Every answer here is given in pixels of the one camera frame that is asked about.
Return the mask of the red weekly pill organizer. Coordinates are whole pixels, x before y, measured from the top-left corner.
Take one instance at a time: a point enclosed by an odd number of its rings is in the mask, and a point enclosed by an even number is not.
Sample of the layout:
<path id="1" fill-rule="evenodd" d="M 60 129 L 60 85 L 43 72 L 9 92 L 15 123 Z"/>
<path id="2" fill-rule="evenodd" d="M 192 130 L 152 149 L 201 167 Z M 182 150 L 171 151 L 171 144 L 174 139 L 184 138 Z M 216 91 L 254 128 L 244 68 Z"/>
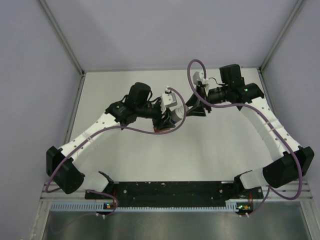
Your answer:
<path id="1" fill-rule="evenodd" d="M 171 127 L 153 127 L 153 130 L 155 133 L 163 133 L 163 132 L 167 132 L 170 131 L 172 128 Z"/>

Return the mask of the white pill bottle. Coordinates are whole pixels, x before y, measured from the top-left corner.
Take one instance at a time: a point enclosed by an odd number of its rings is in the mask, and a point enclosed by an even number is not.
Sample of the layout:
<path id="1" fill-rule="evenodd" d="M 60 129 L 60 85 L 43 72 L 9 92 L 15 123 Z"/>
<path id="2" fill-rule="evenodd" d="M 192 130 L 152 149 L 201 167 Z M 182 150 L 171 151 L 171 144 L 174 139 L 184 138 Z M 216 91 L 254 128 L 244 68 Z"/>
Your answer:
<path id="1" fill-rule="evenodd" d="M 178 123 L 179 121 L 181 121 L 184 118 L 184 106 L 180 106 L 175 108 L 172 112 L 171 112 L 171 122 L 173 124 Z"/>

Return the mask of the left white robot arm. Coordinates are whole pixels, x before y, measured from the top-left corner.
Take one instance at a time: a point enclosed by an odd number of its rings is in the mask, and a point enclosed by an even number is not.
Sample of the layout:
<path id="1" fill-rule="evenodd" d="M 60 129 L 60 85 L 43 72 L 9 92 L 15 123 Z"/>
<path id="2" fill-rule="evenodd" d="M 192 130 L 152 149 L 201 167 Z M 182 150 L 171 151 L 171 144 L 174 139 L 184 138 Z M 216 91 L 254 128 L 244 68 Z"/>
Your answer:
<path id="1" fill-rule="evenodd" d="M 178 92 L 167 87 L 160 96 L 145 83 L 136 82 L 121 100 L 113 102 L 85 131 L 60 146 L 46 151 L 46 174 L 49 176 L 45 192 L 63 191 L 69 195 L 77 190 L 93 190 L 102 198 L 109 198 L 114 191 L 111 179 L 102 170 L 90 170 L 88 155 L 106 139 L 122 130 L 130 130 L 130 124 L 138 118 L 152 120 L 153 135 L 175 131 L 171 108 L 180 98 Z"/>

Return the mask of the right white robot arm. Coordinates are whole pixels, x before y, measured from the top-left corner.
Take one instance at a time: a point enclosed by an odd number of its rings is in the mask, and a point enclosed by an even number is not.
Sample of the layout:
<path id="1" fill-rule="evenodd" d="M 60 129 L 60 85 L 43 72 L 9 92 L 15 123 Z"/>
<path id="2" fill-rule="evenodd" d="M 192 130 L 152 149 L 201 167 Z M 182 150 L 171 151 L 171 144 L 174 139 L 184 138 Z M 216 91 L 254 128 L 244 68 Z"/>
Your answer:
<path id="1" fill-rule="evenodd" d="M 277 189 L 294 180 L 301 181 L 315 157 L 313 149 L 303 147 L 288 133 L 270 109 L 263 91 L 255 83 L 246 84 L 238 64 L 219 69 L 222 84 L 208 89 L 207 72 L 191 74 L 191 66 L 203 63 L 198 59 L 189 62 L 187 79 L 193 91 L 192 98 L 202 107 L 237 108 L 255 128 L 266 145 L 271 163 L 249 170 L 234 178 L 233 192 L 245 198 L 253 188 L 268 186 Z"/>

